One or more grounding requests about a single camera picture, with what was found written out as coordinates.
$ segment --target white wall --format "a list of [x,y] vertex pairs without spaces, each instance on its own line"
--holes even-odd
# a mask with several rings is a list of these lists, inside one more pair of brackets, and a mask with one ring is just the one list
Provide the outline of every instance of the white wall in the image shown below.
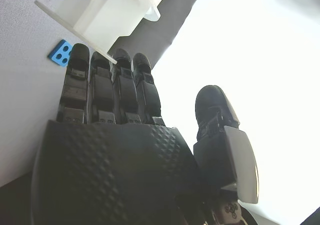
[[314,0],[198,0],[153,71],[164,121],[190,148],[198,91],[225,91],[257,160],[252,209],[281,225],[320,206],[318,11]]

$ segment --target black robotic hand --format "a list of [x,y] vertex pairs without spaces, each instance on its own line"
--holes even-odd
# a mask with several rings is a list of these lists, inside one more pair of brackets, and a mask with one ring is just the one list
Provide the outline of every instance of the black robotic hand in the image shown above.
[[90,64],[85,45],[71,51],[33,169],[34,225],[241,224],[237,199],[258,201],[258,173],[223,91],[197,97],[193,156],[165,126],[148,58],[113,58],[95,52]]

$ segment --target blue domino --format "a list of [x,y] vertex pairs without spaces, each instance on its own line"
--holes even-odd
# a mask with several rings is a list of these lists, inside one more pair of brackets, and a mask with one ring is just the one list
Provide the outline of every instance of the blue domino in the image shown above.
[[66,67],[69,62],[72,47],[73,46],[66,40],[61,40],[61,42],[59,42],[55,49],[49,54],[48,58],[56,64]]

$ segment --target white plastic container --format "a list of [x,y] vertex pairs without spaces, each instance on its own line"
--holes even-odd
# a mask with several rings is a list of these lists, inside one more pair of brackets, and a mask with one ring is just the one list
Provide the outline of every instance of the white plastic container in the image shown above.
[[145,17],[157,21],[162,0],[63,0],[56,11],[36,1],[49,16],[111,62],[108,50],[118,37],[129,36]]

